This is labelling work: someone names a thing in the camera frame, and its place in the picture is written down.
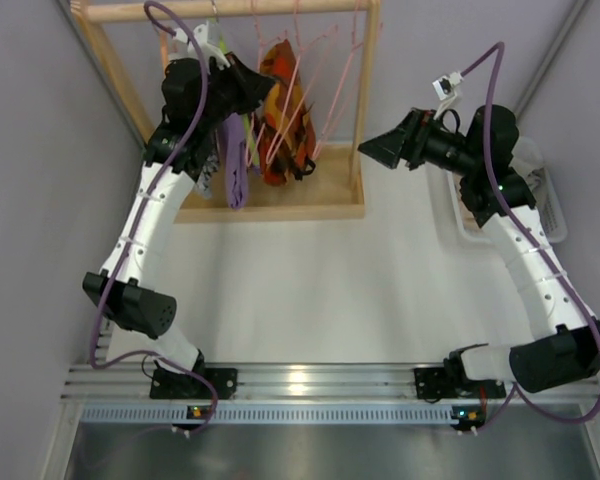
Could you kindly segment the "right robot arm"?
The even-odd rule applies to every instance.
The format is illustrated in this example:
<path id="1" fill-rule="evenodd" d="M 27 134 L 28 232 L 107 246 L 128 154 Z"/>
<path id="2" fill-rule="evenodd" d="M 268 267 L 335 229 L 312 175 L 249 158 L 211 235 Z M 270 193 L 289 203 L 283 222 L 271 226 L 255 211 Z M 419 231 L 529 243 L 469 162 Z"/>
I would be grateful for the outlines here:
<path id="1" fill-rule="evenodd" d="M 572 286 L 545 236 L 536 201 L 511 165 L 519 139 L 512 111 L 476 110 L 466 133 L 434 110 L 413 108 L 393 129 L 361 143 L 361 154 L 395 169 L 432 164 L 460 178 L 460 196 L 507 268 L 532 339 L 464 347 L 444 367 L 456 385 L 504 381 L 529 393 L 600 376 L 600 320 Z"/>

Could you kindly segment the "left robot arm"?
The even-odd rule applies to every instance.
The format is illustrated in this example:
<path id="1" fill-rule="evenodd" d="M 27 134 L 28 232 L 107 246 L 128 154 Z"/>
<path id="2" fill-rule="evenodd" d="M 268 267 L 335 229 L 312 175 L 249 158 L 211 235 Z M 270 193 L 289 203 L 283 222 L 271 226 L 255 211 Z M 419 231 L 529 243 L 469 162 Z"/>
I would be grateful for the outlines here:
<path id="1" fill-rule="evenodd" d="M 262 105 L 276 82 L 230 55 L 227 65 L 194 58 L 171 61 L 161 85 L 161 121 L 143 156 L 140 184 L 111 254 L 82 288 L 98 317 L 141 342 L 151 357 L 152 398 L 211 399 L 205 359 L 177 327 L 177 301 L 156 289 L 156 278 L 178 211 L 213 148 L 213 135 L 232 115 Z"/>

